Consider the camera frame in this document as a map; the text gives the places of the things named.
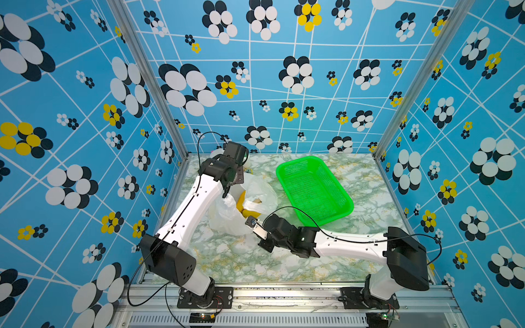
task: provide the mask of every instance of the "black cable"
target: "black cable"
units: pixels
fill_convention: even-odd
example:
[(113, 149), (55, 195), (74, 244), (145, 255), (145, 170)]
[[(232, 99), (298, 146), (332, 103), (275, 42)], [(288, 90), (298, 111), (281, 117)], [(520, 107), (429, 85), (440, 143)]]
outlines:
[(185, 326), (183, 326), (182, 323), (180, 323), (179, 320), (177, 320), (177, 318), (175, 317), (175, 315), (173, 314), (173, 312), (171, 312), (171, 309), (170, 309), (170, 306), (168, 305), (167, 303), (167, 284), (164, 285), (165, 288), (164, 288), (164, 299), (166, 300), (166, 307), (167, 307), (167, 310), (170, 312), (171, 316), (173, 317), (173, 319), (175, 319), (175, 321), (181, 325), (182, 328), (186, 328)]
[(280, 207), (278, 209), (276, 209), (275, 211), (273, 211), (272, 213), (270, 213), (267, 217), (269, 218), (270, 215), (272, 215), (273, 213), (277, 212), (278, 210), (280, 209), (283, 209), (283, 208), (287, 208), (287, 207), (290, 207), (290, 208), (295, 208), (296, 210), (302, 212), (304, 215), (308, 216), (310, 218), (310, 220), (312, 220), (313, 224), (316, 225), (316, 227), (319, 228), (319, 230), (325, 234), (327, 237), (330, 237), (332, 239), (335, 239), (335, 240), (341, 240), (341, 241), (346, 241), (346, 242), (352, 242), (354, 244), (376, 244), (378, 242), (385, 242), (385, 241), (389, 241), (389, 240), (398, 240), (398, 239), (404, 239), (404, 238), (408, 238), (408, 237), (413, 237), (413, 236), (425, 236), (425, 237), (428, 237), (428, 238), (432, 238), (434, 239), (438, 244), (439, 244), (439, 254), (437, 255), (437, 257), (435, 259), (433, 259), (432, 261), (430, 261), (429, 263), (427, 263), (427, 265), (429, 265), (430, 263), (434, 262), (435, 260), (437, 260), (437, 258), (441, 255), (441, 251), (442, 251), (442, 247), (441, 247), (441, 240), (439, 240), (438, 238), (436, 237), (432, 237), (430, 235), (426, 235), (426, 234), (412, 234), (412, 235), (408, 235), (408, 236), (405, 236), (405, 237), (397, 237), (397, 238), (392, 238), (392, 239), (385, 239), (385, 240), (378, 240), (378, 241), (354, 241), (354, 240), (345, 240), (345, 239), (341, 239), (341, 238), (336, 238), (334, 236), (330, 236), (329, 234), (327, 234), (326, 232), (323, 231), (323, 229), (321, 229), (321, 227), (319, 227), (319, 225), (317, 224), (317, 222), (312, 219), (311, 216), (309, 216), (308, 214), (306, 214), (302, 209), (300, 208), (297, 208), (295, 206), (283, 206), (283, 207)]

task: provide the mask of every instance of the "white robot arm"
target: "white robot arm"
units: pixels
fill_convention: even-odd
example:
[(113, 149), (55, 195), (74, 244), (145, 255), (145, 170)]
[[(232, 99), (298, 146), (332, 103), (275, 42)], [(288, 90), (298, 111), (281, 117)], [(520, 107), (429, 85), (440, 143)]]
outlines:
[[(231, 185), (244, 182), (245, 154), (244, 146), (229, 142), (224, 154), (207, 159), (177, 211), (155, 236), (146, 234), (140, 242), (146, 268), (189, 291), (195, 303), (202, 306), (212, 302), (215, 282), (195, 267), (195, 258), (186, 250), (210, 204), (219, 195), (225, 197)], [(295, 227), (276, 214), (262, 223), (248, 217), (245, 224), (260, 238), (259, 246), (268, 252), (277, 246), (302, 258), (345, 256), (383, 265), (379, 272), (367, 277), (362, 291), (361, 301), (370, 308), (381, 308), (381, 302), (388, 302), (403, 287), (429, 288), (426, 249), (399, 228), (389, 227), (386, 234), (344, 234), (317, 227)]]

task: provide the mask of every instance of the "vent grille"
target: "vent grille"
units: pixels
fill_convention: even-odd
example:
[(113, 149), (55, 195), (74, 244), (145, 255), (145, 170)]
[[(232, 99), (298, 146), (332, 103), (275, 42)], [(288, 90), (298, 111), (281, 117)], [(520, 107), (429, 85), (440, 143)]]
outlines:
[[(189, 325), (189, 315), (177, 315), (177, 320)], [(129, 328), (173, 327), (178, 325), (168, 314), (135, 312), (131, 316)], [(209, 323), (192, 323), (191, 326), (209, 326)], [(214, 327), (368, 327), (364, 313), (221, 313)]]

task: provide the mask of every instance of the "yellow circle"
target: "yellow circle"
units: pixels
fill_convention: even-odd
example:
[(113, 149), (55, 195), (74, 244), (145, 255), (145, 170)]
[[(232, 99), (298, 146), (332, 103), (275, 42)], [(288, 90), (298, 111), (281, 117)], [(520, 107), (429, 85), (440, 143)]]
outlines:
[(305, 15), (299, 16), (299, 18), (297, 18), (297, 24), (299, 24), (301, 26), (306, 24), (306, 16)]
[(304, 30), (306, 32), (312, 32), (313, 30), (313, 22), (308, 22), (304, 25)]
[(312, 15), (319, 15), (321, 12), (321, 5), (320, 4), (314, 4), (311, 9)]
[(15, 135), (18, 132), (16, 125), (11, 122), (4, 122), (0, 125), (0, 131), (5, 135)]
[(0, 147), (3, 149), (13, 149), (16, 147), (16, 140), (12, 136), (5, 135), (0, 137)]
[(20, 131), (21, 134), (25, 134), (25, 135), (30, 135), (33, 133), (33, 127), (31, 126), (31, 124), (26, 123), (26, 122), (20, 123), (18, 125), (18, 130)]
[(315, 26), (319, 26), (322, 21), (323, 21), (323, 19), (322, 19), (321, 15), (314, 16), (313, 20), (312, 20), (312, 22), (313, 22), (313, 24)]
[(34, 134), (30, 134), (26, 138), (26, 142), (31, 147), (38, 147), (40, 146), (40, 138), (35, 136)]
[(305, 3), (302, 7), (302, 14), (303, 15), (308, 15), (310, 14), (312, 11), (312, 6), (310, 6), (309, 3)]
[(31, 153), (31, 146), (27, 143), (21, 142), (16, 145), (15, 150), (19, 155), (26, 156)]

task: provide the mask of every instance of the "green plastic basket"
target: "green plastic basket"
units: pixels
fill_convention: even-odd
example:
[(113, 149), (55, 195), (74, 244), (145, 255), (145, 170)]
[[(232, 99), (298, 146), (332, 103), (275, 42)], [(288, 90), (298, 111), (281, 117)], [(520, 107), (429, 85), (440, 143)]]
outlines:
[[(282, 163), (277, 166), (276, 174), (292, 205), (303, 210), (320, 226), (354, 211), (354, 202), (318, 157), (306, 156)], [(315, 226), (306, 215), (295, 211), (305, 226)]]

